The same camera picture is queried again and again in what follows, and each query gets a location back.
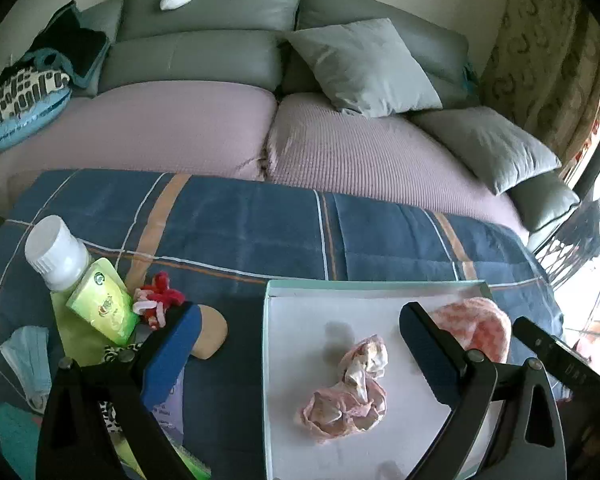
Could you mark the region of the grey throw pillow upper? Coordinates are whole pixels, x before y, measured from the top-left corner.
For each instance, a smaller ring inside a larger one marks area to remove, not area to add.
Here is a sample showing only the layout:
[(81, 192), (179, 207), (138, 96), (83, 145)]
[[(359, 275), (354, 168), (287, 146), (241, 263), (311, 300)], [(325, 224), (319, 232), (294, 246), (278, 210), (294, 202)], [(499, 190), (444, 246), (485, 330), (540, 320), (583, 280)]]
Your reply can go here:
[(442, 107), (388, 18), (302, 29), (288, 41), (343, 114), (383, 118)]

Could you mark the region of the grey throw pillow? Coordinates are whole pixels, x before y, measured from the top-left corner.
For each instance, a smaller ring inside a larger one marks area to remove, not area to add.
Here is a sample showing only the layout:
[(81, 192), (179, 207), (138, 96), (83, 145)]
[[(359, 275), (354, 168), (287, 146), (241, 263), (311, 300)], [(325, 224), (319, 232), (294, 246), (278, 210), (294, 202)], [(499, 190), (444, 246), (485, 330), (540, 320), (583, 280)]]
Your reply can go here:
[(496, 196), (562, 166), (544, 143), (490, 107), (420, 113), (412, 122), (443, 144)]
[(288, 41), (343, 114), (383, 118), (442, 107), (388, 18), (302, 29)]

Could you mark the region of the teal towel with pink patch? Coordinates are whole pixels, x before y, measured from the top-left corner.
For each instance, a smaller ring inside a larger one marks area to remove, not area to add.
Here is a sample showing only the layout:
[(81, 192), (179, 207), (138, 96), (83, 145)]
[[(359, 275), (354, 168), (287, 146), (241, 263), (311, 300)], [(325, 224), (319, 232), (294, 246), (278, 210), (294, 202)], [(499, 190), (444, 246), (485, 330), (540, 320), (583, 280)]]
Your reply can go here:
[(0, 405), (0, 447), (21, 479), (35, 478), (35, 461), (42, 417), (14, 406)]

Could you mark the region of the black white leopard scrunchie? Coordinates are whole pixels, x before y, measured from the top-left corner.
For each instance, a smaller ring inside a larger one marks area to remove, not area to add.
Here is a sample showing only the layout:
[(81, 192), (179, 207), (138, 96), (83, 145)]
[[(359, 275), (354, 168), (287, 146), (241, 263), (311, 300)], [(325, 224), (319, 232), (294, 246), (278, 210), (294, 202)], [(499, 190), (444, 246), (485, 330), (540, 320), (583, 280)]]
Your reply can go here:
[[(125, 348), (106, 347), (104, 349), (104, 355), (102, 356), (102, 362), (116, 362), (121, 353), (127, 351), (136, 353), (138, 350), (140, 350), (140, 348), (142, 348), (141, 342), (137, 342), (136, 344), (129, 344)], [(122, 428), (117, 422), (117, 415), (116, 410), (114, 409), (114, 404), (112, 404), (109, 401), (102, 401), (99, 403), (99, 411), (100, 414), (102, 414), (102, 419), (104, 420), (107, 431), (110, 434), (121, 434)]]

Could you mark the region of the blue patterned cushion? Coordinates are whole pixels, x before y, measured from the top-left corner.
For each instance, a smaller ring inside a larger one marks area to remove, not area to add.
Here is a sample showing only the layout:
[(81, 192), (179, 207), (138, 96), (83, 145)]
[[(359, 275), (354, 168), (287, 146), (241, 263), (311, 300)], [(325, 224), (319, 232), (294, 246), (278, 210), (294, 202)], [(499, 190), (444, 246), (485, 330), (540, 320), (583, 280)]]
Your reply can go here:
[(65, 109), (70, 78), (62, 70), (24, 66), (0, 84), (0, 153), (41, 130)]

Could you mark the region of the pink white knitted cloth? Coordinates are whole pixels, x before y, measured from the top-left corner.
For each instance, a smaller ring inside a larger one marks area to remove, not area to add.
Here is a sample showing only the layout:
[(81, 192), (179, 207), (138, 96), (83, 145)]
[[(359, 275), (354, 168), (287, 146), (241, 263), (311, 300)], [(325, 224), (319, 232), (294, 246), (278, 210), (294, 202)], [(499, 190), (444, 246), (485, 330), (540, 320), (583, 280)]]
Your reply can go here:
[(492, 362), (506, 363), (512, 322), (494, 301), (467, 298), (431, 311), (430, 318), (449, 332), (464, 350), (482, 351)]

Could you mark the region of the purple cartoon snack packet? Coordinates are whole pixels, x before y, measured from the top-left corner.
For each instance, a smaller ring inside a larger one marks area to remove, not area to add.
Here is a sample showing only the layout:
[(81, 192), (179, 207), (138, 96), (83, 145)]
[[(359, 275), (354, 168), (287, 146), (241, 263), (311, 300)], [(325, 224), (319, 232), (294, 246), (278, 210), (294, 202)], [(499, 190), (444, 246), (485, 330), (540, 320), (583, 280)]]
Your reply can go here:
[(166, 400), (152, 410), (163, 432), (177, 445), (184, 441), (183, 392), (184, 370), (181, 370)]

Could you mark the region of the grey leather sofa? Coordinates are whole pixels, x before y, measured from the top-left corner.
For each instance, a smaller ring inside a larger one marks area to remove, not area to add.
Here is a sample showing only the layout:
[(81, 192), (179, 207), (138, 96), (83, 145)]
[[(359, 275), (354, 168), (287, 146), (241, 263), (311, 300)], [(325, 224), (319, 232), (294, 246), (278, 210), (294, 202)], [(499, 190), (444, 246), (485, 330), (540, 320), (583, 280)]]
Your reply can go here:
[[(288, 44), (288, 32), (303, 24), (368, 18), (392, 21), (447, 110), (469, 103), (465, 37), (375, 0), (199, 0), (166, 13), (159, 10), (158, 0), (107, 0), (84, 12), (85, 25), (110, 40), (84, 96), (154, 81), (245, 84), (276, 99), (294, 93), (324, 96)], [(580, 203), (552, 172), (501, 195), (512, 200), (529, 234), (558, 226)]]

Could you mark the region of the patterned beige curtain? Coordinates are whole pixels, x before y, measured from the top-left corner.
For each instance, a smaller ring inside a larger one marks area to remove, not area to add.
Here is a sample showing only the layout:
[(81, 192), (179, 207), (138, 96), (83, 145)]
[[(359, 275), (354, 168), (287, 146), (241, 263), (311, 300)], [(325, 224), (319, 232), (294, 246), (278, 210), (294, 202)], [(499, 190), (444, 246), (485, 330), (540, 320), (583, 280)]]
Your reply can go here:
[(600, 132), (600, 24), (582, 0), (507, 0), (482, 100), (548, 146), (576, 183)]

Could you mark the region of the grey throw pillow lower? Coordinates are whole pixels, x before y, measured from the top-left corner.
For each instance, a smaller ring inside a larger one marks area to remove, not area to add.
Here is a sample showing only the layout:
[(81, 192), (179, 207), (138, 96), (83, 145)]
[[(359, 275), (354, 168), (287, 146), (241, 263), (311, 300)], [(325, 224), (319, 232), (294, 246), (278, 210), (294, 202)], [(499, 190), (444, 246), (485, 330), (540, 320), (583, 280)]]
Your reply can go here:
[(562, 166), (544, 143), (490, 107), (420, 113), (412, 122), (443, 144), (496, 196)]

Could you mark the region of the green tissue pack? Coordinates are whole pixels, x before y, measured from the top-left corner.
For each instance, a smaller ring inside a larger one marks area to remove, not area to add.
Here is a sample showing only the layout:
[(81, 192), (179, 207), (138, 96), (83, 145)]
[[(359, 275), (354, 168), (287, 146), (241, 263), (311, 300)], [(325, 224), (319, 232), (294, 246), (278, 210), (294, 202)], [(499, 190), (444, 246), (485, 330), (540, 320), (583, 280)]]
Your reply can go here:
[(130, 340), (140, 318), (109, 259), (95, 260), (67, 301), (67, 307), (117, 346)]

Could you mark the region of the light blue face mask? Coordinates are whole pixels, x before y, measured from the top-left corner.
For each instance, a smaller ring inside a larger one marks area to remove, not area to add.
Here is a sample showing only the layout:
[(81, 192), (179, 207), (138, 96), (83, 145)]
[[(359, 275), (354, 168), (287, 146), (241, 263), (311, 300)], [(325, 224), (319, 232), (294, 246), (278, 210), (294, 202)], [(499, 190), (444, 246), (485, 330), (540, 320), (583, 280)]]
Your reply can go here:
[(46, 408), (52, 376), (47, 353), (48, 329), (23, 326), (1, 344), (3, 359), (14, 372), (29, 408), (43, 414)]

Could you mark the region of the red pink plush doll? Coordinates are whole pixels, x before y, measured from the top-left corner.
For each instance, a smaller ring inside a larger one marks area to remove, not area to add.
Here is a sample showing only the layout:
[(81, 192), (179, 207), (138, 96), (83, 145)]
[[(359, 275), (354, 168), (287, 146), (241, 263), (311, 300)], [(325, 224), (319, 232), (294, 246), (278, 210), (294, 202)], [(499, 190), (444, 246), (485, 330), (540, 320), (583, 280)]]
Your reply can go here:
[(181, 307), (184, 302), (185, 296), (171, 287), (169, 274), (159, 272), (149, 284), (135, 289), (132, 311), (140, 316), (151, 330), (161, 330), (166, 326), (166, 312), (170, 307)]

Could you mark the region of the beige oval sponge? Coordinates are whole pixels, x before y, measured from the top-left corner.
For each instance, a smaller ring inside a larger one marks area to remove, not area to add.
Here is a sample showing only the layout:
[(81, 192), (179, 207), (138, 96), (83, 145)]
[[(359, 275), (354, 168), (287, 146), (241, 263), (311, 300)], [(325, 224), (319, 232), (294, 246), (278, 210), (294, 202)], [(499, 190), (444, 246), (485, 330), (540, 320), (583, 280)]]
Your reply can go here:
[(220, 350), (228, 335), (224, 316), (215, 308), (199, 306), (201, 329), (190, 355), (198, 360), (208, 360)]

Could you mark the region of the white plastic pill bottle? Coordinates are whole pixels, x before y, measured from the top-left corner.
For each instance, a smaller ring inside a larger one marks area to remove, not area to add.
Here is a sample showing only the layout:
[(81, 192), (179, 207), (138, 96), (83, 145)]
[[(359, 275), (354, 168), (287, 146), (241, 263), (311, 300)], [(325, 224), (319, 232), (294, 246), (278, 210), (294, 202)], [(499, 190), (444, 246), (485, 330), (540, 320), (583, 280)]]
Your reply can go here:
[(51, 292), (64, 292), (76, 286), (91, 257), (83, 244), (56, 214), (40, 220), (29, 233), (24, 256)]

